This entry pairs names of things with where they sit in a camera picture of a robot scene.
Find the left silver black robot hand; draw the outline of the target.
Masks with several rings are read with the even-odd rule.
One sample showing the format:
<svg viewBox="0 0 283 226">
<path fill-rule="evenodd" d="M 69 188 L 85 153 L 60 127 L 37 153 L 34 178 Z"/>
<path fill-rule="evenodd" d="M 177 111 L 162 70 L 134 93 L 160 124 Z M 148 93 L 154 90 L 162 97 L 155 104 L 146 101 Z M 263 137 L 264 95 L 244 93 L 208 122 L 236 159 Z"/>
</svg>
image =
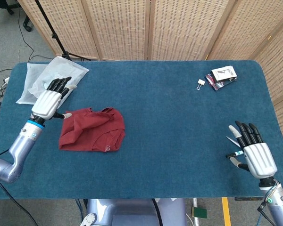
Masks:
<svg viewBox="0 0 283 226">
<path fill-rule="evenodd" d="M 76 88 L 76 85 L 70 87 L 66 86 L 71 78 L 70 76 L 62 79 L 54 79 L 33 105 L 30 118 L 33 120 L 46 121 L 52 118 L 67 119 L 71 117 L 71 113 L 62 114 L 57 112 L 61 100 L 71 89 Z"/>
</svg>

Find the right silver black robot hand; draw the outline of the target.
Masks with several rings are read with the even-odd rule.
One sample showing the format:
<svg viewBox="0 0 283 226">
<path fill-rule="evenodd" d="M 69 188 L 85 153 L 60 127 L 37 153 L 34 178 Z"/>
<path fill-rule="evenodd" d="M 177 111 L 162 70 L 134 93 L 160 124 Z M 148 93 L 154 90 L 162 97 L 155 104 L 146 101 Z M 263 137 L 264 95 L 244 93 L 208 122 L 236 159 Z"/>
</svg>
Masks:
<svg viewBox="0 0 283 226">
<path fill-rule="evenodd" d="M 252 123 L 245 124 L 239 121 L 235 124 L 238 126 L 237 129 L 233 125 L 229 125 L 228 128 L 236 140 L 229 140 L 241 150 L 226 155 L 226 158 L 257 179 L 273 177 L 277 172 L 277 166 L 257 127 Z"/>
</svg>

